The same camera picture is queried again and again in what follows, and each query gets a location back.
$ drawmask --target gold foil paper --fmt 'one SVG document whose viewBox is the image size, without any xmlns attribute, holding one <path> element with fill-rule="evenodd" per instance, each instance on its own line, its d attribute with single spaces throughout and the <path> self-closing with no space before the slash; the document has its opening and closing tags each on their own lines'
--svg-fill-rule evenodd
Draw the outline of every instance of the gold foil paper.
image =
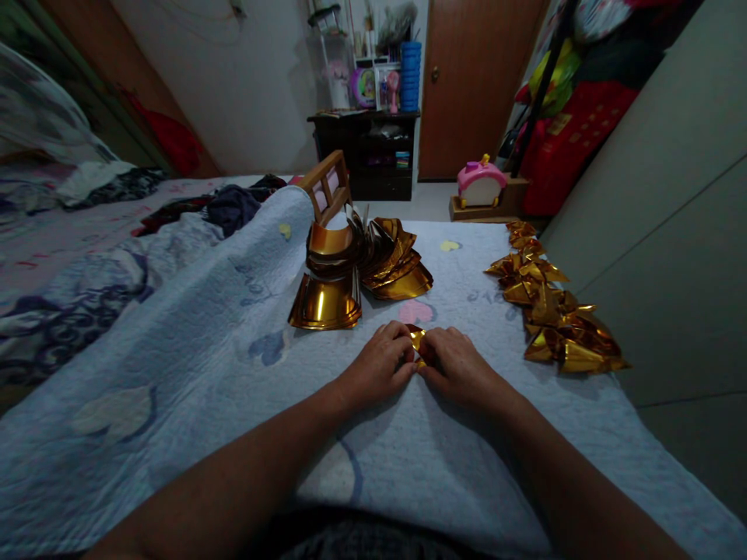
<svg viewBox="0 0 747 560">
<path fill-rule="evenodd" d="M 407 323 L 405 326 L 410 331 L 410 338 L 412 339 L 412 347 L 415 349 L 416 352 L 418 352 L 418 355 L 420 355 L 420 341 L 426 335 L 426 330 L 420 327 L 417 327 L 414 324 L 410 324 L 410 323 Z M 416 360 L 416 364 L 418 365 L 418 367 L 424 366 L 426 364 L 426 361 L 423 359 L 422 356 L 420 356 Z"/>
<path fill-rule="evenodd" d="M 311 225 L 303 280 L 290 310 L 294 327 L 326 331 L 354 327 L 361 317 L 360 285 L 378 299 L 409 299 L 433 287 L 433 277 L 412 249 L 417 236 L 398 219 L 376 218 L 367 225 L 352 206 L 348 225 Z"/>
<path fill-rule="evenodd" d="M 561 373 L 603 373 L 630 368 L 609 329 L 593 314 L 594 305 L 580 305 L 567 290 L 551 282 L 568 282 L 554 264 L 542 258 L 535 229 L 521 221 L 506 224 L 508 254 L 485 271 L 498 277 L 507 302 L 524 307 L 524 327 L 531 337 L 527 360 L 560 364 Z"/>
</svg>

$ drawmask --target tiled floor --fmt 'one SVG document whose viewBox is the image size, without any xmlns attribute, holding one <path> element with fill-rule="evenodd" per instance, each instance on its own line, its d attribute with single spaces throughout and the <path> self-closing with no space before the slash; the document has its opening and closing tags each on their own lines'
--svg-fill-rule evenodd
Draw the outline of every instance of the tiled floor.
<svg viewBox="0 0 747 560">
<path fill-rule="evenodd" d="M 456 183 L 418 183 L 412 190 L 410 202 L 358 201 L 356 206 L 363 211 L 370 205 L 368 216 L 375 218 L 400 218 L 420 222 L 450 222 L 449 201 L 457 194 Z"/>
</svg>

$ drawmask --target toy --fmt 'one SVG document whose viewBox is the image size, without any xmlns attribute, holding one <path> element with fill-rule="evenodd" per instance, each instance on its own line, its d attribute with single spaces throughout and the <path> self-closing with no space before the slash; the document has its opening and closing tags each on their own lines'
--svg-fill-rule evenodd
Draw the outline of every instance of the toy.
<svg viewBox="0 0 747 560">
<path fill-rule="evenodd" d="M 462 209 L 468 206 L 492 206 L 500 203 L 500 194 L 506 188 L 506 176 L 490 163 L 485 154 L 482 161 L 469 162 L 457 175 L 459 202 Z"/>
<path fill-rule="evenodd" d="M 376 76 L 372 68 L 358 68 L 350 81 L 352 94 L 361 107 L 376 106 Z"/>
<path fill-rule="evenodd" d="M 389 75 L 387 76 L 387 86 L 390 96 L 389 112 L 392 114 L 397 114 L 397 90 L 399 89 L 399 72 L 396 72 L 394 70 L 392 72 L 389 72 Z"/>
</svg>

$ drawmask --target dark clothing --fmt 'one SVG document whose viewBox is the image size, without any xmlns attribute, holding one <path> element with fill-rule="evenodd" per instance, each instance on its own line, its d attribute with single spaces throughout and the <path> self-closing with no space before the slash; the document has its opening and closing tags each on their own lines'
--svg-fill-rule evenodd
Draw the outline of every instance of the dark clothing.
<svg viewBox="0 0 747 560">
<path fill-rule="evenodd" d="M 317 507 L 277 516 L 242 558 L 491 558 L 435 531 L 351 509 Z"/>
<path fill-rule="evenodd" d="M 223 228 L 226 238 L 231 237 L 254 218 L 260 207 L 251 190 L 228 185 L 208 204 L 208 222 Z"/>
<path fill-rule="evenodd" d="M 185 212 L 200 212 L 213 198 L 213 196 L 206 194 L 201 197 L 178 198 L 167 202 L 153 214 L 140 221 L 143 227 L 137 232 L 136 236 L 143 237 L 156 233 L 161 226 L 178 222 Z"/>
<path fill-rule="evenodd" d="M 93 189 L 86 200 L 74 206 L 65 206 L 65 210 L 71 212 L 110 202 L 140 200 L 156 192 L 158 185 L 168 178 L 169 174 L 160 167 L 136 167 L 117 175 L 103 187 Z"/>
</svg>

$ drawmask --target small wooden stand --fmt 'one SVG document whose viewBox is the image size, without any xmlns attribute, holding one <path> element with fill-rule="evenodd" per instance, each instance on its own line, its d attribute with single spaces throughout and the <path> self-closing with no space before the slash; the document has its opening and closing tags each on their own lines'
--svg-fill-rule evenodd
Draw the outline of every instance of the small wooden stand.
<svg viewBox="0 0 747 560">
<path fill-rule="evenodd" d="M 508 223 L 516 219 L 523 219 L 538 229 L 544 229 L 549 223 L 550 218 L 526 216 L 521 210 L 521 203 L 524 201 L 529 181 L 523 177 L 507 177 L 507 179 L 506 188 L 503 189 L 503 200 L 495 208 L 492 206 L 468 206 L 462 209 L 459 197 L 451 197 L 449 201 L 451 221 Z"/>
</svg>

